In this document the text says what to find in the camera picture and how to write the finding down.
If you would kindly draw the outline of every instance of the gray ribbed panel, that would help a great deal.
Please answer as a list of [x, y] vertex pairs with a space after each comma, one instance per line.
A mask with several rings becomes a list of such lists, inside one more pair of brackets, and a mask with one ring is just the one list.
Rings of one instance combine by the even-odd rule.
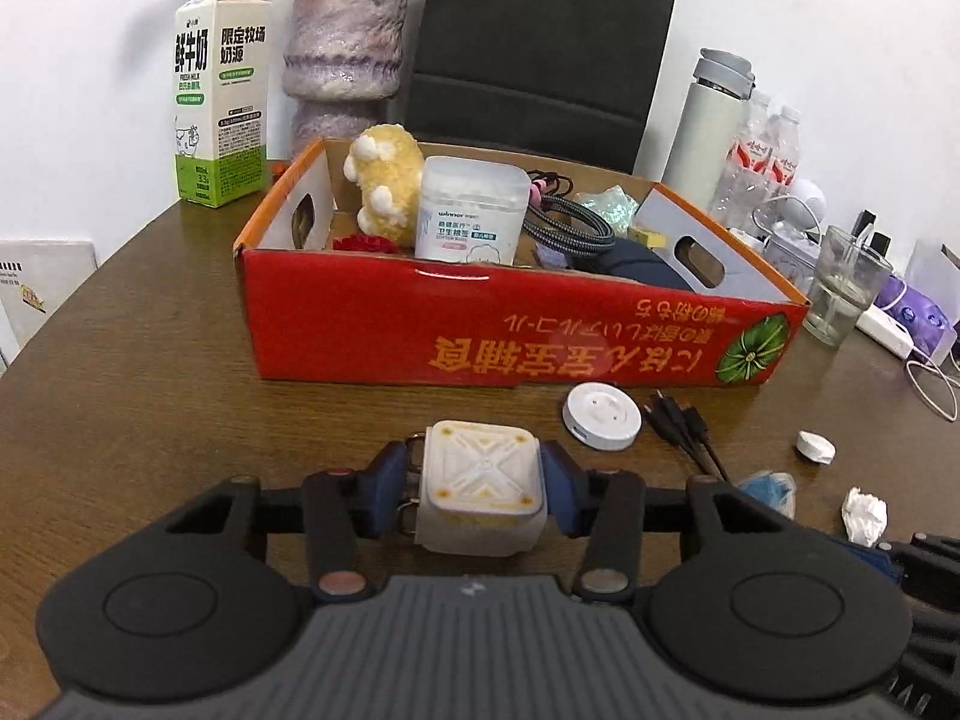
[[222, 696], [118, 707], [69, 693], [43, 720], [894, 720], [877, 696], [768, 709], [676, 674], [619, 608], [551, 577], [395, 577], [322, 608], [272, 669]]

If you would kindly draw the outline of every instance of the milk carton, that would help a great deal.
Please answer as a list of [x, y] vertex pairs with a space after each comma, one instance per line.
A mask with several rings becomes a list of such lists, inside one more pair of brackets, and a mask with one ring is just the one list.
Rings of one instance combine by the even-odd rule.
[[179, 196], [214, 208], [267, 185], [266, 0], [190, 0], [176, 11]]

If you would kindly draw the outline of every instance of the yellow plush toy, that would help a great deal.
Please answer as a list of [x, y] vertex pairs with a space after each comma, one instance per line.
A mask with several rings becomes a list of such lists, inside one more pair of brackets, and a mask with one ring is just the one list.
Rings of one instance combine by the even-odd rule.
[[399, 247], [414, 245], [424, 155], [399, 124], [376, 124], [350, 144], [344, 176], [360, 187], [357, 226]]

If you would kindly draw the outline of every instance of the green leaf illustration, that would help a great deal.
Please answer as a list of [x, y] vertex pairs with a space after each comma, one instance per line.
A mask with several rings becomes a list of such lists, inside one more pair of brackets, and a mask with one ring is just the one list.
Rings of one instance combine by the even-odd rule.
[[727, 349], [717, 365], [717, 378], [725, 384], [745, 382], [767, 370], [784, 354], [790, 338], [786, 314], [771, 314], [760, 319]]

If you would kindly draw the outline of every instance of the brown table surface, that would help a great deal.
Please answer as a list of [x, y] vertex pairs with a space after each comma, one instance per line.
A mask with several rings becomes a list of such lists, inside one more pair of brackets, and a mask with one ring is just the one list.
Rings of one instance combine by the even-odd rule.
[[[47, 322], [0, 379], [0, 718], [56, 694], [34, 635], [56, 577], [232, 474], [296, 485], [321, 466], [363, 466], [387, 440], [444, 418], [514, 424], [555, 437], [585, 466], [622, 464], [681, 487], [692, 468], [645, 429], [603, 454], [563, 429], [566, 386], [397, 388], [258, 378], [230, 246], [253, 211], [181, 203], [117, 252]], [[635, 397], [646, 397], [636, 391]], [[853, 485], [889, 504], [887, 536], [960, 533], [957, 429], [925, 408], [891, 355], [854, 333], [833, 352], [800, 333], [760, 388], [688, 389], [731, 476], [785, 470], [800, 523], [842, 533]], [[837, 447], [832, 466], [799, 461], [799, 429]], [[556, 531], [512, 560], [431, 556], [399, 536], [366, 545], [365, 569], [553, 572], [569, 579], [583, 543]], [[643, 576], [678, 560], [675, 536], [648, 536]], [[299, 536], [272, 565], [305, 573]]]

